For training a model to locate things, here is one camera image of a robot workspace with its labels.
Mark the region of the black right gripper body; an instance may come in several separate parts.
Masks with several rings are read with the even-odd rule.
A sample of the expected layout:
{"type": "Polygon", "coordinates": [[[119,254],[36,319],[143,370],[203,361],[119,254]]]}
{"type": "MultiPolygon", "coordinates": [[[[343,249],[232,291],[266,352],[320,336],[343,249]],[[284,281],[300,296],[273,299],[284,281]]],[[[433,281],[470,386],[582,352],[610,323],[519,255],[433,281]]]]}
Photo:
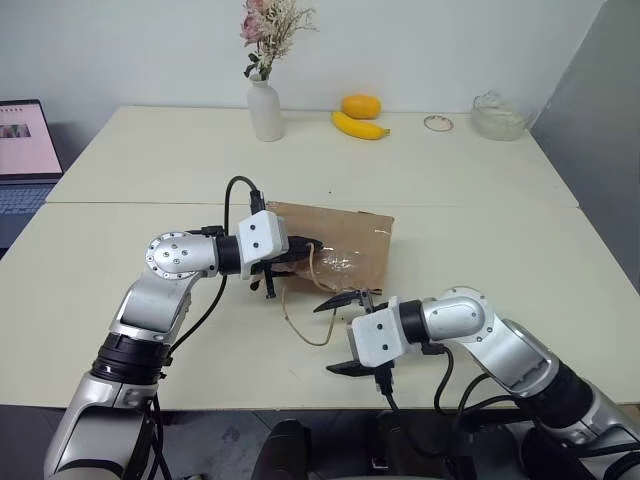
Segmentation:
{"type": "MultiPolygon", "coordinates": [[[[386,304],[375,305],[374,300],[372,299],[372,293],[369,290],[359,291],[359,305],[364,309],[364,312],[366,314],[371,314],[377,310],[381,310],[386,307],[386,304]]],[[[355,367],[356,377],[375,376],[376,374],[379,374],[384,370],[391,371],[395,367],[394,360],[390,360],[377,367],[370,367],[370,366],[364,365],[360,358],[358,345],[355,345],[355,363],[356,363],[356,367],[355,367]]]]}

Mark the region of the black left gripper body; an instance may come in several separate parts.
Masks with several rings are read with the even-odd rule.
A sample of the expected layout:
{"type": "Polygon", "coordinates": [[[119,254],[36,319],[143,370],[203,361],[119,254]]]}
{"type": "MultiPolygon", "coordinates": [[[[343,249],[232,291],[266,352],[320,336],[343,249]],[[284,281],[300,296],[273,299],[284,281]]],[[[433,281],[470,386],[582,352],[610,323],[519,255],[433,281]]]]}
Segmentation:
{"type": "Polygon", "coordinates": [[[258,263],[256,263],[255,265],[253,265],[251,267],[250,270],[250,274],[252,277],[251,283],[250,283],[250,289],[252,291],[256,291],[259,286],[260,286],[260,282],[261,280],[264,280],[264,273],[263,273],[263,269],[266,265],[270,265],[271,266],[271,270],[273,272],[273,279],[276,277],[287,277],[287,276],[291,276],[291,273],[288,272],[275,272],[273,270],[273,266],[274,265],[279,265],[279,264],[285,264],[285,263],[291,263],[291,262],[295,262],[295,261],[290,261],[288,258],[288,251],[277,256],[274,257],[272,259],[267,259],[267,260],[261,260],[258,263]]]}

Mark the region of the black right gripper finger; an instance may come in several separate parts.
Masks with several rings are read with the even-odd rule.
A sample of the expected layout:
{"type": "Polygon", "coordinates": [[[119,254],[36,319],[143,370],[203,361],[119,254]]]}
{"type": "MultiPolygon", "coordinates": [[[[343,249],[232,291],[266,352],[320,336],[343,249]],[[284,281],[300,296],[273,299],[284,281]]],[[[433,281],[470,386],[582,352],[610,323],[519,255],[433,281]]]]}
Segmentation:
{"type": "Polygon", "coordinates": [[[369,311],[369,292],[367,290],[353,290],[339,293],[316,307],[313,312],[337,310],[357,302],[366,312],[369,311]]]}
{"type": "Polygon", "coordinates": [[[326,369],[333,374],[347,377],[365,377],[374,374],[374,368],[363,366],[358,360],[328,365],[326,369]]]}

